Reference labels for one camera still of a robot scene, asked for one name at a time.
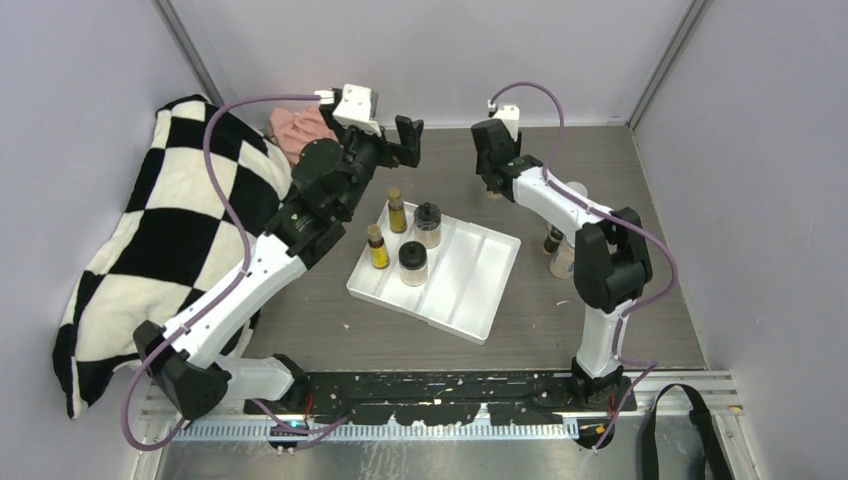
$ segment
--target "gray wall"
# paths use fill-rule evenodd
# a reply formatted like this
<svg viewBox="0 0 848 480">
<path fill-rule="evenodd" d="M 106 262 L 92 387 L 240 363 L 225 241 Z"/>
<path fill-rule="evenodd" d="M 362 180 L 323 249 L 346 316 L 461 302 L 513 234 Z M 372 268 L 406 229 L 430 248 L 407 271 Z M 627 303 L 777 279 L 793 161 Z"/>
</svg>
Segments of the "gray wall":
<svg viewBox="0 0 848 480">
<path fill-rule="evenodd" d="M 197 87 L 148 0 L 0 10 L 0 466 L 4 478 L 127 478 L 126 376 L 72 422 L 50 353 L 76 277 L 126 203 L 155 108 Z"/>
<path fill-rule="evenodd" d="M 570 124 L 624 124 L 689 2 L 173 0 L 227 100 L 359 83 L 381 121 L 454 126 L 516 80 L 557 92 Z M 525 124 L 556 122 L 543 95 L 510 99 Z"/>
<path fill-rule="evenodd" d="M 845 478 L 848 3 L 714 2 L 637 131 L 769 478 Z"/>
</svg>

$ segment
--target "white tray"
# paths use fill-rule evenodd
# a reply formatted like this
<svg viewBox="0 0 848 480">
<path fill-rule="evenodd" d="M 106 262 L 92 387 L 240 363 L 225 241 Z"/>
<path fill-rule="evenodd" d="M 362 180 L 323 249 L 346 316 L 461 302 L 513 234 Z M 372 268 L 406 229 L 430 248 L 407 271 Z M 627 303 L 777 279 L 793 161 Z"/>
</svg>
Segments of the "white tray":
<svg viewBox="0 0 848 480">
<path fill-rule="evenodd" d="M 389 251 L 389 266 L 382 270 L 372 267 L 366 245 L 347 289 L 354 297 L 411 315 L 479 345 L 486 343 L 521 240 L 442 215 L 442 241 L 427 250 L 427 283 L 409 287 L 400 279 L 397 251 L 415 239 L 412 214 L 416 205 L 406 203 L 405 207 L 409 225 L 405 233 L 392 233 L 389 228 L 388 204 L 377 221 Z"/>
</svg>

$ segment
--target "bottle label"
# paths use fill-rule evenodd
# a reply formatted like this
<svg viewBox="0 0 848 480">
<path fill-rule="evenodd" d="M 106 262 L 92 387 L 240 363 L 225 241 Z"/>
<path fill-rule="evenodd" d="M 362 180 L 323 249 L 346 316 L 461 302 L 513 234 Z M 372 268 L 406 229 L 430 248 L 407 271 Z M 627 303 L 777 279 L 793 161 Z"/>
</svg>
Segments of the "bottle label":
<svg viewBox="0 0 848 480">
<path fill-rule="evenodd" d="M 389 266 L 389 251 L 383 245 L 378 248 L 371 248 L 371 264 L 374 268 L 386 268 Z"/>
<path fill-rule="evenodd" d="M 389 228 L 394 233 L 406 231 L 406 212 L 403 210 L 389 209 Z"/>
</svg>

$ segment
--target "tabletop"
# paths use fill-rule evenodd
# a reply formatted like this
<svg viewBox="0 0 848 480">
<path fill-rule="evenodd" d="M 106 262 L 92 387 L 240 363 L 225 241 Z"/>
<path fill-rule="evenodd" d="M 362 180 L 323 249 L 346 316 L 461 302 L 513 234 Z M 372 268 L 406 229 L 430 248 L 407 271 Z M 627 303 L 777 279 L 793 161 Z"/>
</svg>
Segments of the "tabletop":
<svg viewBox="0 0 848 480">
<path fill-rule="evenodd" d="M 524 129 L 522 153 L 545 160 L 555 128 Z M 466 370 L 568 367 L 583 330 L 574 284 L 551 275 L 542 253 L 546 222 L 505 199 L 485 195 L 474 174 L 469 129 L 425 129 L 417 169 L 380 169 L 345 225 L 347 234 L 311 271 L 262 309 L 246 357 L 283 353 L 306 370 Z M 589 197 L 612 208 L 631 207 L 662 238 L 657 213 L 632 135 L 625 127 L 566 129 L 551 170 L 562 181 L 586 185 Z M 345 284 L 366 242 L 366 227 L 380 215 L 388 189 L 404 200 L 432 202 L 443 214 L 512 235 L 521 248 L 485 345 L 442 332 L 423 321 L 350 296 Z M 670 268 L 649 244 L 654 278 L 645 296 L 662 290 Z M 704 368 L 680 288 L 635 312 L 624 337 L 627 357 L 652 359 L 660 368 Z"/>
</svg>

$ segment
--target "black lid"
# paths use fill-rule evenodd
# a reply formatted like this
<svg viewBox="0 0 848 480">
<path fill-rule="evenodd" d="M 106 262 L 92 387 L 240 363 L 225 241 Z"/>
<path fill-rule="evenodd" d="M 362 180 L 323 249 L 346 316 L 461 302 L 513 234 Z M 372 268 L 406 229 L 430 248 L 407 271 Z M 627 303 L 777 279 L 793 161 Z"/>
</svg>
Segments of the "black lid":
<svg viewBox="0 0 848 480">
<path fill-rule="evenodd" d="M 442 223 L 442 211 L 427 202 L 415 209 L 415 225 L 422 230 L 435 230 Z"/>
<path fill-rule="evenodd" d="M 554 238 L 555 240 L 562 240 L 562 237 L 564 236 L 565 235 L 560 231 L 560 229 L 553 226 L 551 227 L 551 238 Z"/>
<path fill-rule="evenodd" d="M 427 264 L 427 249 L 421 242 L 406 242 L 398 249 L 398 259 L 403 268 L 418 270 Z"/>
</svg>

